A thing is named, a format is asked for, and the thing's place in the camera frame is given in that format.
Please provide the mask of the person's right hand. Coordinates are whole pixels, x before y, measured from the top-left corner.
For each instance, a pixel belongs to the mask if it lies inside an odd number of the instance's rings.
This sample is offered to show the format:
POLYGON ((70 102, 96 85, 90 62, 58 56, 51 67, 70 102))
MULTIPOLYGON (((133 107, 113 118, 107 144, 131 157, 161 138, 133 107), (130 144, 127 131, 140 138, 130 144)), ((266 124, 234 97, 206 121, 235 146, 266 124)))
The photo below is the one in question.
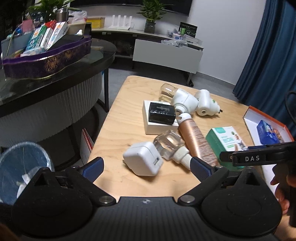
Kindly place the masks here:
MULTIPOLYGON (((288 174, 286 176, 286 181, 287 181, 287 184, 290 185, 291 187, 294 187, 295 188, 295 184, 296 184, 296 181, 295 181, 295 175, 290 175, 288 174)), ((278 185, 276 190, 275 190, 275 196, 281 206, 281 209, 282 209, 282 214, 286 214, 290 208, 290 200, 287 199, 287 197, 285 196, 285 193, 283 191, 283 189, 281 189, 279 187, 280 185, 280 181, 278 180, 277 176, 274 175, 273 179, 271 180, 270 182, 271 185, 278 185)))

